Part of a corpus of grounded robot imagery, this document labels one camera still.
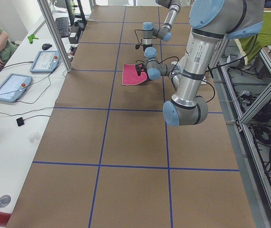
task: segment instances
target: white wall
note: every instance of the white wall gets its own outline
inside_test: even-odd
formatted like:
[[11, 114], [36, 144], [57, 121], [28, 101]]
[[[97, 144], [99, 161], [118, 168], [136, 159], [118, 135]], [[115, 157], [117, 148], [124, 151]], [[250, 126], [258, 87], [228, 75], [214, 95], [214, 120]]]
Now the white wall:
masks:
[[23, 40], [27, 30], [12, 1], [0, 0], [0, 28], [9, 34], [10, 40]]
[[26, 30], [33, 30], [33, 25], [42, 16], [37, 0], [11, 0]]

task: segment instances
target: keyboard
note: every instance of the keyboard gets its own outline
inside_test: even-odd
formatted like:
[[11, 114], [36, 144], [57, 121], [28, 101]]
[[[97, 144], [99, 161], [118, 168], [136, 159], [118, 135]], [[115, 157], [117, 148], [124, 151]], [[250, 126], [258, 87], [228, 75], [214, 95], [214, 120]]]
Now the keyboard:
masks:
[[61, 38], [69, 36], [69, 18], [61, 17], [55, 19], [56, 27], [58, 28]]

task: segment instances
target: pink towel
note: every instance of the pink towel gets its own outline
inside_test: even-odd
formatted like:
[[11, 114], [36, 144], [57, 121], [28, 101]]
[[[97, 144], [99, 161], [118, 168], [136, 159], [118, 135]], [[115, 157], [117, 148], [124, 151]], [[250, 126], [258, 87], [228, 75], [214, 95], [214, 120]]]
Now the pink towel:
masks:
[[134, 64], [124, 64], [122, 85], [135, 86], [147, 80], [147, 74], [145, 72], [141, 72], [141, 75], [138, 76], [135, 67], [136, 66]]

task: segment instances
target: tablet screen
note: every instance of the tablet screen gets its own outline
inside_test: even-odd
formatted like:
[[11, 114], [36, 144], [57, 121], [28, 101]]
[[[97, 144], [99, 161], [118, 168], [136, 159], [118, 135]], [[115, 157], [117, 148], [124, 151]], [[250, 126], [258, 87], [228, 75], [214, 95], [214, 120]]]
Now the tablet screen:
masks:
[[0, 88], [0, 98], [8, 100], [12, 99], [15, 93], [19, 91], [21, 84], [24, 83], [26, 79], [26, 76], [11, 75], [11, 77], [6, 81], [6, 83], [3, 84]]
[[33, 70], [49, 70], [54, 56], [55, 52], [41, 52], [35, 62]]

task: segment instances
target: computer mouse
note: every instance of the computer mouse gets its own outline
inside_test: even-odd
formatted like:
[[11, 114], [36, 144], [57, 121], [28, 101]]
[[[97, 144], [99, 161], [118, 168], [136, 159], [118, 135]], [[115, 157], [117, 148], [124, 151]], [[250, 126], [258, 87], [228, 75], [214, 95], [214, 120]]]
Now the computer mouse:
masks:
[[50, 47], [52, 47], [52, 44], [43, 44], [41, 46], [41, 49], [43, 49], [45, 51], [45, 50], [48, 50]]

